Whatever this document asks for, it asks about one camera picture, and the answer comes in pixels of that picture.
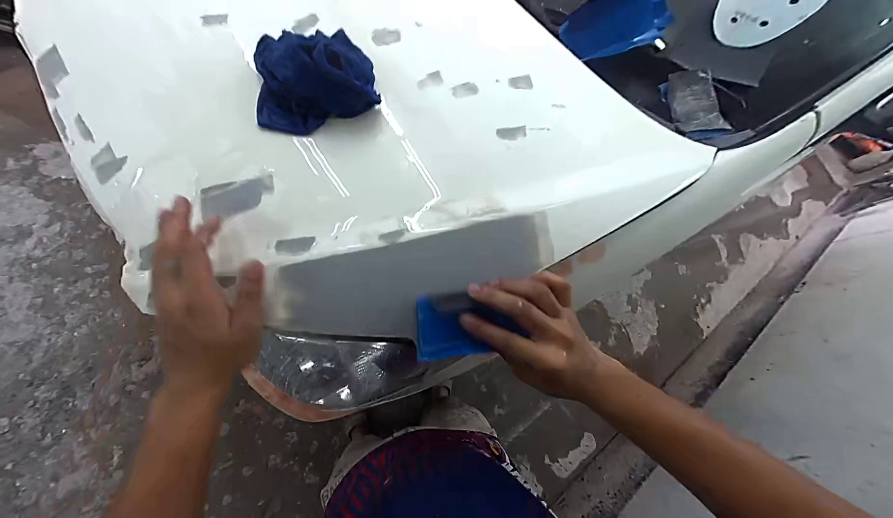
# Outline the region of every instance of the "left hand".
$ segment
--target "left hand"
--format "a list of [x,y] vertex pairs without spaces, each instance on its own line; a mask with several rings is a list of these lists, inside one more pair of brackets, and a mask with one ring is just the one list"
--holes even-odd
[[228,390],[261,349],[264,266],[242,268],[230,308],[207,255],[219,227],[212,218],[191,232],[190,202],[181,196],[159,216],[153,297],[166,384]]

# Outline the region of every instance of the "gray primer patch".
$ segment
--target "gray primer patch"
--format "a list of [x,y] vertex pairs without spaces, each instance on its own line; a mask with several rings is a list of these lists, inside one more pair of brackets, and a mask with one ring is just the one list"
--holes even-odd
[[398,29],[374,29],[370,40],[372,40],[377,47],[385,47],[386,45],[401,41],[401,31]]
[[463,83],[461,85],[456,85],[450,90],[453,92],[453,97],[457,99],[472,97],[479,93],[479,87],[475,83]]
[[279,240],[274,243],[274,251],[277,253],[289,253],[298,255],[312,250],[312,245],[316,244],[315,236],[304,238],[292,238],[289,240]]
[[127,163],[127,157],[118,157],[109,142],[91,159],[92,170],[95,171],[98,183],[102,185],[110,182],[110,179],[123,169],[125,163]]
[[69,76],[69,69],[66,68],[66,64],[62,61],[60,50],[56,48],[56,45],[50,47],[47,52],[40,54],[40,57],[34,64],[34,68],[38,72],[40,84],[50,99],[60,97],[60,91],[56,89],[56,86],[60,84],[63,77]]
[[507,86],[514,90],[532,90],[533,78],[526,74],[525,76],[511,77],[507,79]]
[[399,242],[399,240],[405,237],[405,234],[408,233],[408,230],[398,229],[392,230],[390,232],[383,232],[379,234],[379,240],[383,241],[385,244],[392,244],[394,242]]
[[203,15],[200,17],[200,24],[203,27],[210,27],[210,25],[225,25],[225,23],[229,21],[229,15]]
[[60,112],[58,112],[56,108],[54,108],[53,111],[50,112],[50,117],[53,118],[53,124],[56,124],[56,129],[60,131],[60,138],[62,139],[62,141],[72,142],[72,140],[69,138],[69,131],[66,130],[66,123],[62,121]]
[[291,30],[296,34],[306,34],[316,25],[318,25],[318,15],[316,13],[310,13],[293,22]]
[[501,140],[519,140],[527,136],[527,126],[498,128],[494,130],[494,134],[498,135]]
[[200,214],[203,219],[213,216],[229,218],[261,204],[261,196],[273,192],[273,177],[268,175],[220,183],[200,189]]
[[435,70],[427,76],[424,76],[424,79],[418,81],[418,89],[423,90],[425,88],[439,87],[442,84],[444,84],[444,77],[440,75],[439,70]]
[[155,243],[151,242],[140,249],[140,271],[148,271],[153,269],[153,247]]
[[82,115],[78,113],[75,114],[75,129],[78,130],[79,136],[84,140],[95,142],[95,135],[93,135],[92,130],[88,128],[88,124],[85,123]]

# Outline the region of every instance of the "right hand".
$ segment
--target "right hand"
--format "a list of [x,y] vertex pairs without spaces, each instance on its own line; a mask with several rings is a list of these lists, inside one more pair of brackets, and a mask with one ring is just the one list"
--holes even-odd
[[473,299],[513,317],[530,338],[470,313],[459,321],[524,382],[545,394],[583,401],[599,376],[625,368],[588,340],[571,307],[571,293],[568,281],[550,272],[469,286]]

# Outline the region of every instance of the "hand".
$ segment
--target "hand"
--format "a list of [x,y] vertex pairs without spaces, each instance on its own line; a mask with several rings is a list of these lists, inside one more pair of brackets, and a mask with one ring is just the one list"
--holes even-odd
[[469,294],[514,318],[530,338],[464,314],[460,323],[494,347],[515,375],[543,393],[581,400],[605,371],[625,368],[588,340],[571,304],[571,285],[549,272],[470,285]]
[[219,227],[219,218],[211,218],[192,233],[190,202],[181,196],[159,216],[153,296],[166,385],[228,390],[261,349],[264,266],[242,268],[230,308],[207,255]]

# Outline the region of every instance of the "person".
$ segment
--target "person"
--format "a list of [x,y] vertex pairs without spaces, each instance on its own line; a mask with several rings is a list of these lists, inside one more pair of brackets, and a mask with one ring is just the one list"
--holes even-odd
[[[111,518],[200,515],[220,406],[235,374],[259,352],[263,266],[243,267],[229,307],[206,252],[219,222],[191,231],[189,221],[190,203],[180,197],[159,220],[153,295],[164,383],[130,474],[110,504]],[[562,277],[543,272],[472,285],[469,294],[530,333],[526,338],[471,314],[461,317],[517,377],[593,409],[715,515],[867,516],[601,353],[581,329]],[[326,516],[550,515],[520,482],[482,414],[441,395],[417,429],[386,440],[354,437],[322,491]]]

